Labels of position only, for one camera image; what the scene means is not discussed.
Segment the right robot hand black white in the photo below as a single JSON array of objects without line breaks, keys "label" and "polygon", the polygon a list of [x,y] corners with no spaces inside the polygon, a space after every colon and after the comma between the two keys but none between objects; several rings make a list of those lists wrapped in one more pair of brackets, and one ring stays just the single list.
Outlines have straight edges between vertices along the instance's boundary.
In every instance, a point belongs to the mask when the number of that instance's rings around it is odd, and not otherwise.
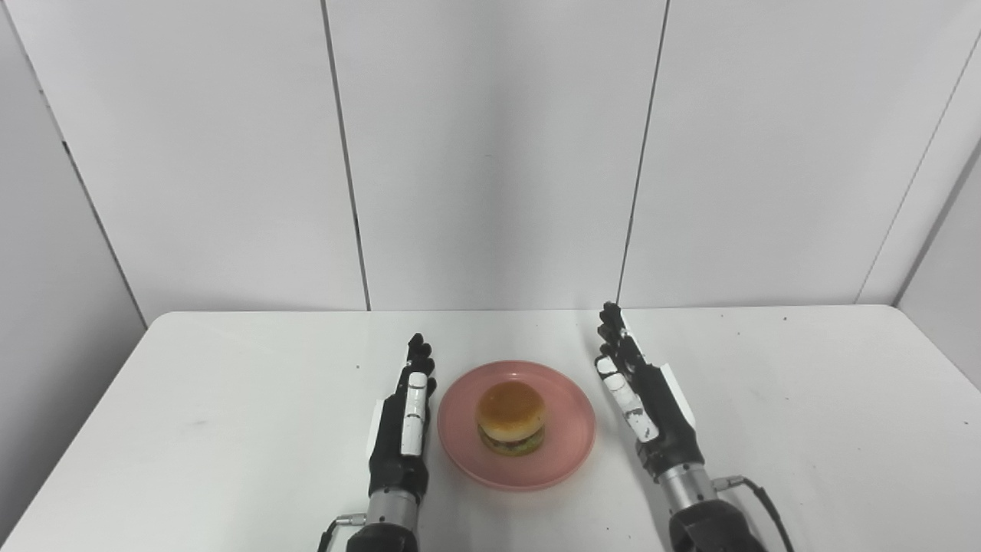
[{"label": "right robot hand black white", "polygon": [[619,305],[606,301],[599,318],[603,344],[593,366],[634,433],[642,468],[658,479],[676,467],[704,465],[696,429],[665,367],[647,361]]}]

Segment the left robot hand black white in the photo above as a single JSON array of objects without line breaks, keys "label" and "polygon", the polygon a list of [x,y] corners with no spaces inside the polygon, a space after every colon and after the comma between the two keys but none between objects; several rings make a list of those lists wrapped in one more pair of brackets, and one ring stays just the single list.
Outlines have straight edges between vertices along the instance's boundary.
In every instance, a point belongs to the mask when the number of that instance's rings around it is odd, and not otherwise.
[{"label": "left robot hand black white", "polygon": [[432,348],[421,333],[407,345],[395,391],[382,402],[374,448],[369,458],[369,494],[404,491],[420,505],[430,481],[424,460],[430,429],[430,398],[437,388]]}]

